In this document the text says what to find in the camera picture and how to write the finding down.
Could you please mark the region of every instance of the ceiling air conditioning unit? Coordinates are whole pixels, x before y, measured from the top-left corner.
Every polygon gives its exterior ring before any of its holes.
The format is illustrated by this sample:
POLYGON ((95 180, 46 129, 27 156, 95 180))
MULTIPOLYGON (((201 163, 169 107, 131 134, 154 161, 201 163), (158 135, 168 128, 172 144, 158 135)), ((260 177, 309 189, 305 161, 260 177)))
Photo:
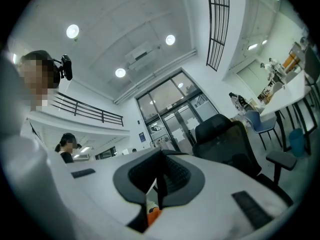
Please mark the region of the ceiling air conditioning unit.
POLYGON ((153 50, 148 41, 135 48, 125 56, 125 60, 129 64, 128 69, 136 71, 144 68, 156 58, 156 52, 153 50))

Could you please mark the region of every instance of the trash can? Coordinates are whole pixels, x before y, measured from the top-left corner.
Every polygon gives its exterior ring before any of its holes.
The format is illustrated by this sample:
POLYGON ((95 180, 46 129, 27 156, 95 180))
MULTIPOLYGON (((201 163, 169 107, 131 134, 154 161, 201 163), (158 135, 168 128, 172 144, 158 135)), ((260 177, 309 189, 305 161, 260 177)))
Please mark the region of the trash can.
POLYGON ((301 157, 305 153, 305 137, 302 129, 295 129, 289 135, 292 153, 295 157, 301 157))

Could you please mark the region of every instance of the blue chair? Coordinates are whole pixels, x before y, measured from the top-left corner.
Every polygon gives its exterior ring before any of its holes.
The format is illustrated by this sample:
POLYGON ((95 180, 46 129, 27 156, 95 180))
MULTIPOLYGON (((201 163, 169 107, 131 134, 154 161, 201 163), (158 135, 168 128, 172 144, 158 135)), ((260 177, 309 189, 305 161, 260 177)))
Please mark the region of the blue chair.
POLYGON ((266 145, 264 143, 264 140, 262 139, 262 136, 261 134, 263 133, 268 133, 269 135, 269 138, 271 140, 271 137, 270 137, 270 133, 269 131, 273 130, 276 138, 278 139, 278 142, 282 148, 282 144, 280 142, 280 139, 277 135, 277 132, 275 131, 275 126, 276 126, 276 122, 277 122, 277 118, 274 117, 274 118, 271 118, 267 121, 264 121, 264 122, 261 122, 260 120, 260 114, 258 111, 247 111, 244 115, 244 117, 248 120, 249 124, 251 125, 253 131, 256 133, 256 134, 259 134, 260 136, 260 139, 262 141, 262 144, 264 146, 264 149, 266 149, 266 145))

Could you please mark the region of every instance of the chair armrest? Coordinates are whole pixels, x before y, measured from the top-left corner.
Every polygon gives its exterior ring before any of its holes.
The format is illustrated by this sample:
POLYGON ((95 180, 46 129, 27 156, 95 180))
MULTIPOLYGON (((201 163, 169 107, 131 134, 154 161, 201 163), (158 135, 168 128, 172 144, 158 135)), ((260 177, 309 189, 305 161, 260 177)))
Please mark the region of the chair armrest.
POLYGON ((297 163, 297 158, 292 154, 279 151, 270 152, 266 156, 266 159, 274 164, 281 166, 282 168, 287 169, 288 171, 291 171, 297 163))

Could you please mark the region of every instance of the floor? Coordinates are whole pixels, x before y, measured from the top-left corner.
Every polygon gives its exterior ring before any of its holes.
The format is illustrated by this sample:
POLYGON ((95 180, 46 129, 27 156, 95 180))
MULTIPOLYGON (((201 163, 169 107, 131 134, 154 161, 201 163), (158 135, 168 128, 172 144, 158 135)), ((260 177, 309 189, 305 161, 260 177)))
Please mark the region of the floor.
MULTIPOLYGON (((299 103, 299 106, 300 106, 300 109, 302 110, 302 114, 304 115, 306 111, 304 111, 303 104, 300 105, 299 103)), ((319 125, 320 124, 319 109, 312 107, 312 111, 314 112, 314 116, 316 118, 317 124, 319 125)), ((285 135, 288 142, 289 134, 293 130, 293 128, 292 128, 289 115, 286 109, 282 109, 281 112, 285 117, 285 120, 282 118, 282 122, 284 125, 285 135)), ((311 118, 309 118, 308 115, 306 115, 306 117, 304 118, 308 128, 308 125, 312 125, 311 118)), ((293 121, 297 128, 298 123, 296 119, 293 118, 293 121)), ((273 180, 275 166, 272 162, 269 162, 266 160, 266 156, 268 153, 274 150, 282 151, 282 148, 279 145, 276 135, 271 131, 270 132, 271 140, 269 139, 269 136, 267 133, 263 133, 261 135, 266 146, 266 150, 265 150, 259 135, 254 133, 254 131, 250 127, 247 130, 248 130, 247 134, 249 137, 249 141, 250 141, 253 153, 257 159, 257 162, 262 167, 261 173, 263 173, 264 175, 266 175, 267 177, 273 180)), ((281 139, 281 132, 278 124, 276 124, 275 130, 281 139)), ((316 165, 320 160, 320 144, 319 144, 320 129, 317 128, 315 131, 311 133, 309 137, 310 137, 310 143, 311 143, 311 155, 308 155, 305 152, 303 156, 299 157, 292 171, 288 171, 286 169, 281 170, 279 186, 292 198, 294 203, 301 201, 304 195, 304 192, 308 187, 308 183, 312 178, 313 172, 316 169, 316 165)))

